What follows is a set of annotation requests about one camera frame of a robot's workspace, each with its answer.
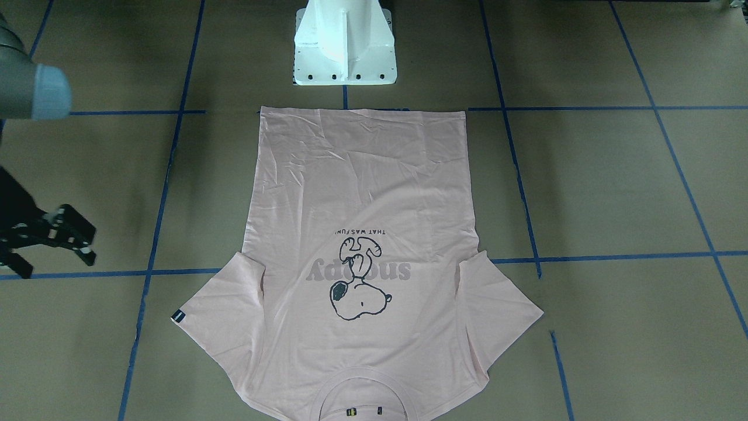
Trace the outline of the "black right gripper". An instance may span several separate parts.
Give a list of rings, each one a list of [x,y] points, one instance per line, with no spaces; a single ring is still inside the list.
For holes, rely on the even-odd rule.
[[[68,203],[56,211],[38,208],[33,197],[5,168],[1,168],[1,229],[2,234],[19,224],[42,223],[49,232],[53,246],[73,251],[86,266],[93,266],[96,253],[91,246],[96,227]],[[30,279],[34,267],[7,246],[1,246],[1,266],[8,267],[21,279]]]

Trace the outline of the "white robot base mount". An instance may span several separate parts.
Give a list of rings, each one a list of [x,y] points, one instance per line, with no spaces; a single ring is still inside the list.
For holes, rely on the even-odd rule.
[[[296,12],[292,81],[390,85],[398,78],[391,11],[379,1],[309,1]]]

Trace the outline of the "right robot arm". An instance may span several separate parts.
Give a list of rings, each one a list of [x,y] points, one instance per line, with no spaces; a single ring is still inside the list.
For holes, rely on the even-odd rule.
[[[21,38],[1,16],[1,117],[54,120],[70,115],[72,94],[66,75],[58,67],[37,64]],[[96,227],[75,208],[64,203],[46,212],[5,168],[1,168],[1,264],[22,279],[34,267],[17,253],[45,245],[71,250],[92,266]]]

